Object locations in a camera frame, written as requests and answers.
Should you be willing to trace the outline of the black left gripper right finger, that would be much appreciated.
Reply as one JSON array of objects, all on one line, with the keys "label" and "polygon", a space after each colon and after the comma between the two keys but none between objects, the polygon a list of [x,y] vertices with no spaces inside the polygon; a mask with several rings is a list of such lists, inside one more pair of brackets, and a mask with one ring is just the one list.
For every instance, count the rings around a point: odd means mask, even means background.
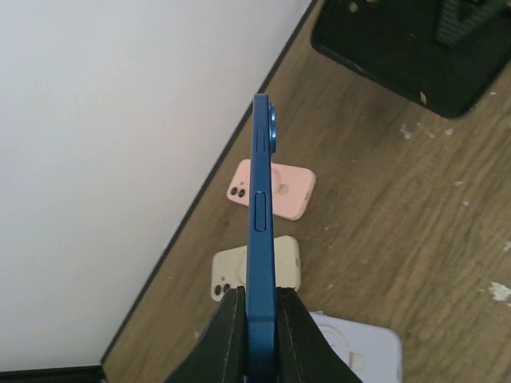
[{"label": "black left gripper right finger", "polygon": [[279,381],[349,383],[359,378],[330,347],[292,288],[277,288]]}]

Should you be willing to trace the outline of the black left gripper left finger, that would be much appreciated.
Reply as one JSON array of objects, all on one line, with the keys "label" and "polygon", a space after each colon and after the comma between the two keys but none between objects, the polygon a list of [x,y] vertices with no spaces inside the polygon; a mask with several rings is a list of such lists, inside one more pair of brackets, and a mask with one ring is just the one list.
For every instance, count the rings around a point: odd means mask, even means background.
[{"label": "black left gripper left finger", "polygon": [[245,289],[237,287],[227,291],[192,351],[165,381],[243,382],[246,340]]}]

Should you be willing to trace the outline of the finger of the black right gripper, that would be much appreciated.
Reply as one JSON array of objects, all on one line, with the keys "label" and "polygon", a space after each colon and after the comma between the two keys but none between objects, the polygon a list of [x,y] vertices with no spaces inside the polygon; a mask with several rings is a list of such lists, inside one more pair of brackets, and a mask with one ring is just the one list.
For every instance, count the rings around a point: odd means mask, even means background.
[{"label": "finger of the black right gripper", "polygon": [[459,10],[463,1],[446,0],[441,2],[438,27],[435,38],[442,44],[457,44],[478,27],[499,14],[499,1],[484,1],[465,18],[460,18]]}]

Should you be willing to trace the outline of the black phone case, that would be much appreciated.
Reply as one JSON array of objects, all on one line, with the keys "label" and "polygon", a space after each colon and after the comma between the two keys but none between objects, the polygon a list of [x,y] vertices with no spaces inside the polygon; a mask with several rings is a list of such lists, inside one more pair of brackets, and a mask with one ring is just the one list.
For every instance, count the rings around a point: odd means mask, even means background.
[{"label": "black phone case", "polygon": [[[311,32],[322,55],[446,118],[465,115],[510,61],[510,3],[457,44],[435,38],[442,1],[326,1]],[[465,18],[484,1],[463,1]]]}]

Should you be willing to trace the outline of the blue smartphone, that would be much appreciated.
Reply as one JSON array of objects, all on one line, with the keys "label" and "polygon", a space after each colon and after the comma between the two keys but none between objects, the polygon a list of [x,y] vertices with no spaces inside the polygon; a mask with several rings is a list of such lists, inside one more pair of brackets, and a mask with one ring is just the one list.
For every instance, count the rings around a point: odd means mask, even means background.
[{"label": "blue smartphone", "polygon": [[248,382],[278,381],[275,253],[271,156],[276,148],[275,108],[266,94],[252,102],[246,277]]}]

